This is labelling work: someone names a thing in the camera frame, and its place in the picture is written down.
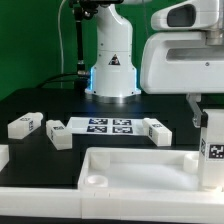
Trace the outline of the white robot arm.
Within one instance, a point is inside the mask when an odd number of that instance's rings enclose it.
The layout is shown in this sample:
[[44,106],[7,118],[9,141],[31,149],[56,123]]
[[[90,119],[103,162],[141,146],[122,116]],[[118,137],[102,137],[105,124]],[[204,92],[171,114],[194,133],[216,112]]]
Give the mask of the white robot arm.
[[185,94],[193,123],[207,125],[203,93],[224,93],[224,0],[185,0],[153,14],[156,31],[145,44],[141,69],[132,64],[132,26],[112,1],[97,13],[97,61],[86,95],[123,103],[142,91]]

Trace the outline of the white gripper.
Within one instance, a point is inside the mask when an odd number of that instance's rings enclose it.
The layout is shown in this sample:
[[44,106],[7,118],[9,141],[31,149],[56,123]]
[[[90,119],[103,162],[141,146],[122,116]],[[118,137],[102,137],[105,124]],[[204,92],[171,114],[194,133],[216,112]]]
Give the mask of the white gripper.
[[148,94],[187,94],[193,125],[207,127],[198,93],[224,93],[224,46],[208,46],[203,32],[157,33],[143,50],[140,85]]

